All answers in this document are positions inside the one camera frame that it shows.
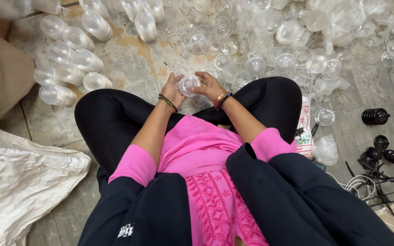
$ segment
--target hand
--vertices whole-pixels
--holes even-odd
[[[187,98],[184,95],[177,92],[176,88],[174,87],[174,82],[180,81],[183,77],[184,75],[179,75],[177,77],[174,77],[174,73],[170,73],[170,77],[168,78],[167,83],[161,90],[161,94],[164,95],[164,97],[166,97],[168,100],[170,100],[170,102],[172,102],[174,106],[176,106],[176,108],[179,108],[180,105],[183,103],[183,101]]]
[[[191,90],[194,93],[205,95],[214,105],[216,105],[220,94],[225,94],[227,91],[216,78],[212,77],[207,72],[196,72],[196,76],[199,77],[201,86],[192,87]]]

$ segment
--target black jacket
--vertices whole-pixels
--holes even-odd
[[[246,143],[226,166],[271,246],[394,246],[394,233],[365,202],[300,154],[265,163]],[[179,174],[158,173],[146,188],[118,177],[100,191],[78,245],[192,245],[187,186]]]

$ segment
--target person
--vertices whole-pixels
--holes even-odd
[[[175,113],[186,98],[173,73],[156,106],[113,89],[80,99],[101,198],[78,245],[394,245],[365,202],[296,153],[294,81],[261,78],[231,96],[195,74],[193,92],[214,107],[194,115]]]

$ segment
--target black leggings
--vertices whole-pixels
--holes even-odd
[[[302,94],[294,81],[284,77],[262,78],[244,86],[233,97],[264,126],[278,129],[283,140],[293,142],[302,108]],[[80,99],[75,106],[75,122],[101,166],[100,171],[103,169],[108,176],[113,174],[153,108],[154,105],[131,93],[114,89],[95,90]],[[172,114],[167,132],[183,116]],[[213,107],[194,116],[214,125],[232,125],[223,110]]]

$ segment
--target pink kurta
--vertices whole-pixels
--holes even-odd
[[[226,170],[227,157],[242,144],[238,134],[191,115],[165,136],[158,171],[185,178],[193,246],[234,245],[235,236],[248,246],[268,245]],[[296,142],[286,143],[275,128],[265,129],[250,144],[265,162],[297,152]],[[151,155],[130,145],[109,182],[127,176],[145,187],[156,171]]]

